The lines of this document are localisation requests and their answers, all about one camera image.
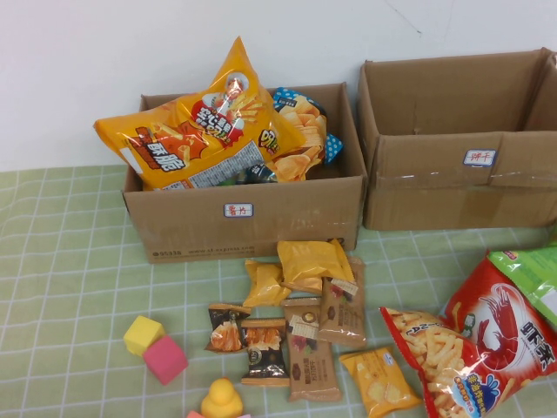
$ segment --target toy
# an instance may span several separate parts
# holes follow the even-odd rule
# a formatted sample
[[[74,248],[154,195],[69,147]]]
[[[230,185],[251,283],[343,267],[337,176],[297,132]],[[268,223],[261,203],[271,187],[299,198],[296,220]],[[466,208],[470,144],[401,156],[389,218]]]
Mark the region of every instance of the toy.
[[[161,324],[144,316],[138,316],[124,335],[125,347],[135,355],[143,355],[149,346],[164,337]]]
[[[201,402],[201,414],[205,418],[237,418],[243,409],[240,395],[226,378],[216,379]]]
[[[168,335],[147,348],[143,358],[163,385],[170,383],[188,367],[184,352]]]

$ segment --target yellow rubber duck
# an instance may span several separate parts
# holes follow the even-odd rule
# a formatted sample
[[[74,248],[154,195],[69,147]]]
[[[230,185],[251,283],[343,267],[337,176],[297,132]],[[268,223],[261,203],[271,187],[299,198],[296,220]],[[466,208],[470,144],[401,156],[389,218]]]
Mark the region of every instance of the yellow rubber duck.
[[[240,395],[226,378],[216,379],[201,402],[201,415],[205,418],[238,418],[243,409]]]

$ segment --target cardboard box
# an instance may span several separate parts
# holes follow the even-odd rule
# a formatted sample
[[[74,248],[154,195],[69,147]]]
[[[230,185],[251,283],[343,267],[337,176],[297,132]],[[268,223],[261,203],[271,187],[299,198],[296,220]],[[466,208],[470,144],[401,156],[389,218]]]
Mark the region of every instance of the cardboard box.
[[[360,140],[376,230],[546,226],[557,217],[557,69],[546,49],[366,62]]]
[[[325,108],[328,131],[345,145],[332,164],[308,172],[311,180],[143,192],[128,168],[124,201],[151,263],[273,255],[282,239],[356,246],[366,169],[346,85],[294,89]],[[141,110],[178,96],[143,96]]]

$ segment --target yellow toy block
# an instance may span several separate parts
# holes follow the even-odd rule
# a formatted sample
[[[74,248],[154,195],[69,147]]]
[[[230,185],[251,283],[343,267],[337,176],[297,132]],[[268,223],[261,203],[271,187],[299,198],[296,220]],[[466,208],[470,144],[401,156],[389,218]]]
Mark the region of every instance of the yellow toy block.
[[[124,335],[125,347],[130,353],[143,356],[147,348],[164,335],[161,324],[140,315]]]

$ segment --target pink toy block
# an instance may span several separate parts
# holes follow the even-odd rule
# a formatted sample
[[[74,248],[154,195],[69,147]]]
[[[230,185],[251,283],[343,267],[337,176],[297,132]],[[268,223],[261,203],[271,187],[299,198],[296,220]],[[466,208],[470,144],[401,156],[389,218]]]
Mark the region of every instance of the pink toy block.
[[[184,352],[168,335],[147,348],[143,358],[163,385],[169,384],[188,367]]]

